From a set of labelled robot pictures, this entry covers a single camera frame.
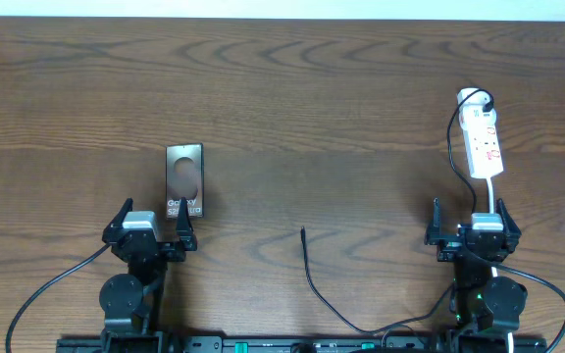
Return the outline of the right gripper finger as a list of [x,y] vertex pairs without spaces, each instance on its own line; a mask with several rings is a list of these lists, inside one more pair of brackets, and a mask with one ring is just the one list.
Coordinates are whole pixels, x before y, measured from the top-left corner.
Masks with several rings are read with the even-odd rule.
[[437,198],[433,201],[433,207],[433,217],[426,228],[424,243],[426,245],[444,246],[446,239],[442,232],[441,208]]
[[496,201],[496,211],[503,222],[503,233],[506,237],[506,243],[508,245],[518,245],[522,232],[510,216],[505,203],[501,198]]

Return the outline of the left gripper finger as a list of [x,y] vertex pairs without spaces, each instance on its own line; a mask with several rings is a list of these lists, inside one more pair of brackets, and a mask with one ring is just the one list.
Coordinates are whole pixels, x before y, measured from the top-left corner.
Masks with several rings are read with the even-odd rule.
[[188,212],[187,200],[180,199],[177,214],[176,235],[185,251],[196,251],[198,247],[197,238],[193,230]]
[[128,212],[132,210],[133,200],[128,198],[122,205],[120,211],[106,225],[102,233],[102,241],[106,244],[117,244],[127,233],[123,227],[123,222]]

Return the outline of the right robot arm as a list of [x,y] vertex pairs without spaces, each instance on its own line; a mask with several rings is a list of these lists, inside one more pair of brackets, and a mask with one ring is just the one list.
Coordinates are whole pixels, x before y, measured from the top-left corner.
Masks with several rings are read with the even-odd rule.
[[447,352],[510,352],[511,334],[520,326],[526,287],[495,270],[512,254],[522,232],[502,200],[496,212],[476,213],[454,233],[442,230],[441,208],[434,201],[425,243],[437,249],[437,260],[454,266],[454,313],[457,326],[442,333],[437,345]]

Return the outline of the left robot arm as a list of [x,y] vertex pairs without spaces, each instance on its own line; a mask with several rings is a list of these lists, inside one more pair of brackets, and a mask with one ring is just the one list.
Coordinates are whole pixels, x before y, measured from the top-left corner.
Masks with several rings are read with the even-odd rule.
[[110,277],[99,303],[104,311],[100,334],[103,352],[180,352],[180,340],[158,328],[165,279],[170,263],[183,262],[197,249],[187,200],[179,202],[176,238],[158,239],[152,211],[135,211],[127,199],[103,230],[102,241],[128,265],[125,274]]

